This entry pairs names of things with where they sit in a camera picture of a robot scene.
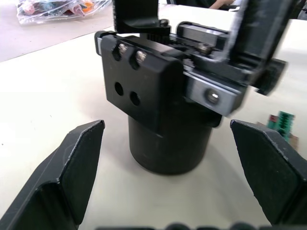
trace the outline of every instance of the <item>black cylindrical object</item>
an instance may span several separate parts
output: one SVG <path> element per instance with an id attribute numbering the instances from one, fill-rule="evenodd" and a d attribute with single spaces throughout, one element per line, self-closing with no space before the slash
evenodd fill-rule
<path id="1" fill-rule="evenodd" d="M 154 173 L 187 173 L 202 160 L 211 130 L 189 119 L 170 124 L 161 136 L 129 117 L 130 150 L 142 167 Z"/>

